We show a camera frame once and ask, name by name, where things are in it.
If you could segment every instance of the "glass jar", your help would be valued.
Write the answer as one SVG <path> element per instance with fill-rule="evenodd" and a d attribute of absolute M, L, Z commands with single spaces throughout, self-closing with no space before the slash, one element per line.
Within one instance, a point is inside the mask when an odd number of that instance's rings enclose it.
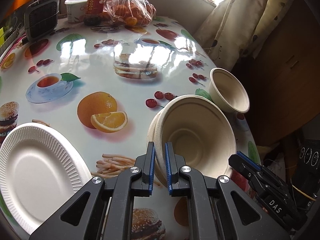
<path fill-rule="evenodd" d="M 102 21 L 103 7 L 106 0 L 88 0 L 85 9 L 84 24 L 87 26 L 99 25 Z"/>

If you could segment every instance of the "blue gripper pad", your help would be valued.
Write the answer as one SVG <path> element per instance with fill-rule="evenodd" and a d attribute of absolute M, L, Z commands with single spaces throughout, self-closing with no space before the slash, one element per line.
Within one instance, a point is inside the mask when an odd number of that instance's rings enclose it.
<path fill-rule="evenodd" d="M 152 195 L 153 190 L 153 179 L 155 176 L 155 159 L 156 159 L 156 150 L 155 146 L 152 147 L 151 153 L 151 163 L 150 163 L 150 171 L 149 171 L 149 195 Z"/>
<path fill-rule="evenodd" d="M 259 165 L 257 165 L 255 162 L 253 162 L 251 159 L 249 159 L 249 157 L 247 157 L 246 155 L 244 155 L 242 152 L 237 151 L 237 155 L 240 156 L 244 161 L 246 161 L 247 163 L 249 163 L 251 166 L 253 166 L 256 170 L 260 171 L 261 167 Z"/>
<path fill-rule="evenodd" d="M 169 150 L 168 144 L 165 144 L 165 167 L 167 169 L 167 184 L 169 195 L 172 194 L 172 174 L 171 174 L 171 166 L 170 166 L 170 158 L 169 158 Z"/>

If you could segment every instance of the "fruit-print tablecloth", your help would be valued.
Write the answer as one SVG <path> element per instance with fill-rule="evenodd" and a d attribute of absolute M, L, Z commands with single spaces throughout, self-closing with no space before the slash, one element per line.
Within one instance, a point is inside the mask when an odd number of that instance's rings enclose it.
<path fill-rule="evenodd" d="M 129 63 L 130 71 L 124 71 Z M 0 142 L 16 125 L 42 120 L 63 134 L 89 170 L 97 172 L 102 154 L 145 154 L 148 127 L 160 106 L 175 96 L 206 96 L 214 67 L 174 19 L 156 17 L 149 26 L 137 28 L 90 28 L 61 19 L 54 32 L 35 43 L 22 45 L 19 39 L 1 62 Z M 5 116 L 9 107 L 14 116 Z M 244 116 L 226 116 L 237 150 L 260 163 Z M 233 177 L 248 190 L 246 182 Z M 21 238 L 28 238 L 1 195 L 0 207 Z M 184 201 L 170 197 L 162 185 L 154 186 L 150 198 L 135 200 L 135 212 L 147 208 L 144 214 L 161 224 L 160 239 L 188 238 L 184 207 Z"/>

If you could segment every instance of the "metal screw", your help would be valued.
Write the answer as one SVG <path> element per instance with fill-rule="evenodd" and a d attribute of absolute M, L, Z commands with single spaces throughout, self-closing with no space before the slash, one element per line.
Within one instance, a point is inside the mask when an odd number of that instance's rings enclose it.
<path fill-rule="evenodd" d="M 92 182 L 94 184 L 99 184 L 100 182 L 102 182 L 102 179 L 100 177 L 93 177 Z"/>
<path fill-rule="evenodd" d="M 181 170 L 182 170 L 183 172 L 190 172 L 190 171 L 191 171 L 191 168 L 190 168 L 189 166 L 182 166 L 182 167 L 181 167 Z"/>
<path fill-rule="evenodd" d="M 219 180 L 222 183 L 228 183 L 229 182 L 229 178 L 227 176 L 220 176 Z"/>
<path fill-rule="evenodd" d="M 139 167 L 133 166 L 133 167 L 130 168 L 130 172 L 131 172 L 131 173 L 137 173 L 137 172 L 139 172 L 139 171 L 140 171 L 140 168 L 139 168 Z"/>

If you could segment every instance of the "yogurt container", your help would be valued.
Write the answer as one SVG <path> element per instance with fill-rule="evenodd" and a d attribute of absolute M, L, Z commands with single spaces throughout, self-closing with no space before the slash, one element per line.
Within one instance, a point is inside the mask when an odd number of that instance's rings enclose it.
<path fill-rule="evenodd" d="M 83 22 L 87 0 L 66 0 L 68 22 Z"/>

